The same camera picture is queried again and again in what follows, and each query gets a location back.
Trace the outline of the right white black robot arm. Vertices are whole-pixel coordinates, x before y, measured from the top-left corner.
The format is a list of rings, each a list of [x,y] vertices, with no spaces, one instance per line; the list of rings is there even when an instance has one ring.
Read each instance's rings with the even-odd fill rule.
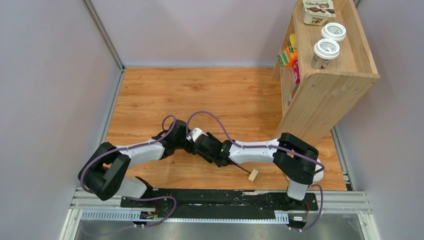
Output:
[[[324,177],[318,150],[290,133],[263,142],[225,140],[221,142],[211,133],[195,128],[186,137],[192,144],[192,153],[218,167],[244,163],[271,163],[276,165],[289,181],[285,202],[300,205],[307,189]]]

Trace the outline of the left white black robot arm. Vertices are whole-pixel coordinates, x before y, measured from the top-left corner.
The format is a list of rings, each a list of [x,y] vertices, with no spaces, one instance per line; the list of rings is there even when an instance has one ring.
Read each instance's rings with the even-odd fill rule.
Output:
[[[127,170],[149,161],[165,159],[176,150],[191,151],[186,139],[187,123],[174,120],[169,129],[141,143],[115,146],[102,143],[78,173],[81,187],[107,201],[113,196],[141,198],[152,189],[141,177],[128,177]]]

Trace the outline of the black and beige folding umbrella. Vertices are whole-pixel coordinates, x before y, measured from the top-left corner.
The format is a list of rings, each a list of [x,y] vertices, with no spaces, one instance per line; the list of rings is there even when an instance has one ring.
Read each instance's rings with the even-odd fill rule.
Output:
[[[252,168],[252,169],[249,168],[249,169],[247,169],[247,168],[241,166],[239,163],[236,163],[234,161],[231,161],[231,164],[234,165],[234,166],[236,166],[237,168],[243,170],[244,172],[246,172],[248,174],[248,178],[247,179],[250,182],[255,182],[256,179],[259,176],[259,170],[256,169],[256,168]]]

